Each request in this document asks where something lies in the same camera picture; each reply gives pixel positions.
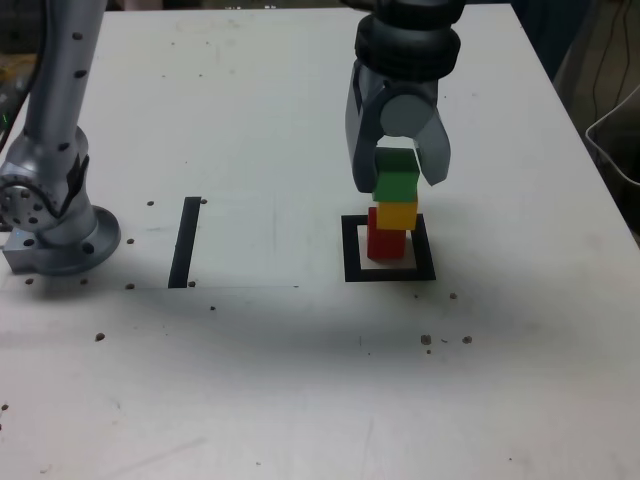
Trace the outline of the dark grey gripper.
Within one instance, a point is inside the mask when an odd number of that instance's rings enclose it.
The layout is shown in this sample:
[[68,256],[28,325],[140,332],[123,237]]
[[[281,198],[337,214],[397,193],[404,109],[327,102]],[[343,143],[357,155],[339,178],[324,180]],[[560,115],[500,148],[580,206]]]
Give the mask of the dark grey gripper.
[[430,186],[447,178],[451,147],[437,109],[438,90],[437,80],[414,82],[381,77],[360,60],[354,62],[345,132],[359,192],[372,193],[376,186],[375,149],[383,133],[413,141],[422,175]]

